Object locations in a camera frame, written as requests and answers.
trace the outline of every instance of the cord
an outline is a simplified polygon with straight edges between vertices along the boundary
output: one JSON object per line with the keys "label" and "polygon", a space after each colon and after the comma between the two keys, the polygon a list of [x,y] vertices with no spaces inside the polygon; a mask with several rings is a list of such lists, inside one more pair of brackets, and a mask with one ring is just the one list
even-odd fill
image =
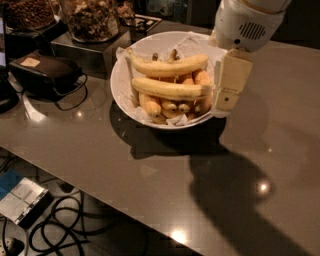
{"label": "cord", "polygon": [[7,248],[7,246],[6,246],[6,236],[5,236],[5,233],[6,233],[7,222],[8,222],[8,219],[7,219],[6,217],[4,217],[4,223],[3,223],[3,227],[2,227],[2,237],[1,237],[2,246],[3,246],[3,248],[4,248],[7,256],[13,256],[13,255],[8,251],[8,248]]}
{"label": "cord", "polygon": [[42,39],[44,39],[44,41],[46,42],[48,48],[51,51],[52,56],[56,56],[56,53],[52,47],[52,44],[50,43],[50,41],[39,31],[35,30],[35,29],[31,29],[31,28],[26,28],[26,29],[20,29],[20,30],[15,30],[15,32],[33,32],[36,33],[38,36],[40,36]]}
{"label": "cord", "polygon": [[10,157],[10,155],[8,155],[7,159],[0,165],[0,174],[6,172],[9,164],[11,164],[16,158],[16,156]]}
{"label": "cord", "polygon": [[[50,214],[45,218],[45,220],[39,224],[37,224],[31,231],[30,235],[29,235],[29,245],[30,248],[36,252],[39,252],[39,256],[41,255],[48,255],[50,253],[56,253],[57,255],[62,255],[61,250],[70,246],[76,246],[79,252],[79,256],[83,256],[84,252],[83,252],[83,248],[82,248],[82,244],[84,243],[89,243],[89,241],[87,240],[86,236],[93,236],[93,235],[98,235],[101,234],[111,228],[113,228],[117,223],[119,223],[120,221],[123,221],[123,218],[120,218],[118,220],[115,220],[114,222],[112,222],[111,224],[98,229],[98,230],[93,230],[93,231],[86,231],[84,224],[81,225],[81,230],[76,230],[75,226],[77,225],[77,223],[79,221],[81,221],[82,217],[90,217],[90,218],[102,218],[102,217],[106,217],[105,215],[102,214],[92,214],[92,213],[86,213],[83,211],[83,192],[80,191],[80,195],[81,198],[80,200],[78,200],[77,198],[73,197],[73,196],[64,196],[60,199],[58,199],[54,205],[52,206],[51,212]],[[74,202],[76,202],[77,204],[77,208],[78,209],[74,209],[74,208],[69,208],[69,207],[59,207],[59,205],[67,199],[71,199]],[[75,212],[77,213],[77,216],[75,218],[75,220],[73,221],[73,223],[69,226],[63,224],[61,221],[58,220],[56,214],[60,211],[71,211],[71,212]],[[62,238],[55,244],[52,244],[49,239],[46,237],[46,234],[44,232],[44,229],[47,225],[51,225],[51,226],[55,226],[59,229],[62,229],[65,233],[62,236]],[[37,231],[41,232],[41,237],[43,238],[43,240],[45,241],[45,243],[48,245],[47,249],[39,249],[36,248],[33,244],[33,239],[34,239],[34,235],[36,234]],[[78,239],[78,237],[76,235],[81,235],[84,237],[84,240],[80,240]],[[65,242],[65,240],[67,239],[67,237],[71,237],[71,239],[73,240],[72,243],[68,243],[68,244],[63,244]]]}
{"label": "cord", "polygon": [[86,86],[86,83],[87,83],[87,80],[88,80],[88,76],[87,76],[86,74],[84,74],[84,73],[83,73],[82,75],[84,75],[85,80],[82,82],[82,84],[79,85],[79,87],[82,87],[82,86],[83,86],[84,89],[85,89],[85,95],[84,95],[83,99],[82,99],[78,104],[76,104],[75,106],[72,106],[71,108],[62,108],[62,107],[59,105],[58,102],[54,102],[54,104],[56,105],[56,107],[57,107],[59,110],[61,110],[61,111],[69,111],[69,110],[75,109],[76,107],[80,106],[80,105],[87,99],[87,97],[88,97],[88,88],[87,88],[87,86]]}

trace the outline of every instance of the glass jar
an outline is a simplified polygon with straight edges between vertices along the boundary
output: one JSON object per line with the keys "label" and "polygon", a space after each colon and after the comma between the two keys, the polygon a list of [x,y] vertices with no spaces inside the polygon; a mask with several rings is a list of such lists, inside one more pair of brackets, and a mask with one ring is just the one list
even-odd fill
{"label": "glass jar", "polygon": [[135,10],[133,0],[118,0],[118,17],[124,26],[135,26]]}
{"label": "glass jar", "polygon": [[119,33],[116,0],[59,0],[71,37],[82,43],[105,42]]}
{"label": "glass jar", "polygon": [[0,0],[6,6],[7,26],[13,30],[35,30],[54,22],[50,0]]}

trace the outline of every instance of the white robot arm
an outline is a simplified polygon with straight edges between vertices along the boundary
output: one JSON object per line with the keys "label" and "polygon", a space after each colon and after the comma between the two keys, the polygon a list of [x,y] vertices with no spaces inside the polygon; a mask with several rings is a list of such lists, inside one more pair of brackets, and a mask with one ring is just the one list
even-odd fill
{"label": "white robot arm", "polygon": [[281,25],[291,0],[221,0],[211,40],[223,49],[253,52]]}

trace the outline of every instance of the bowl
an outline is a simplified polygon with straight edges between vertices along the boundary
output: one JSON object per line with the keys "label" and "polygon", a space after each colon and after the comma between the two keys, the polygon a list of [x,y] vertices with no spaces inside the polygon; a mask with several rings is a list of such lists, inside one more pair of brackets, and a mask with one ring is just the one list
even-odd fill
{"label": "bowl", "polygon": [[[206,71],[215,84],[217,84],[219,74],[219,63],[226,53],[226,50],[210,45],[208,35],[182,31],[164,32],[148,36],[131,47],[137,56],[148,59],[151,59],[155,52],[158,53],[159,59],[167,59],[172,49],[178,50],[180,58],[205,53],[209,57]],[[182,115],[180,118],[167,120],[168,124],[166,125],[153,123],[151,118],[139,106],[137,92],[131,86],[133,77],[143,77],[144,75],[132,67],[129,54],[125,49],[118,48],[116,54],[117,61],[112,69],[110,78],[112,96],[119,108],[137,122],[157,129],[179,130],[196,126],[212,117],[223,118],[229,114],[229,112],[212,108],[201,117],[190,121],[187,121],[186,116]]]}

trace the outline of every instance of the black device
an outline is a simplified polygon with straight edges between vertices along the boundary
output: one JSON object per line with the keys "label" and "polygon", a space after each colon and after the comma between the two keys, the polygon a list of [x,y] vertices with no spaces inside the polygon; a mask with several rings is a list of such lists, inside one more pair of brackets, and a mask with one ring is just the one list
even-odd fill
{"label": "black device", "polygon": [[19,97],[8,81],[8,58],[6,54],[6,23],[4,6],[0,5],[0,114],[17,105]]}
{"label": "black device", "polygon": [[42,55],[39,51],[11,61],[9,67],[27,96],[38,100],[57,102],[86,82],[78,82],[86,75],[73,60]]}

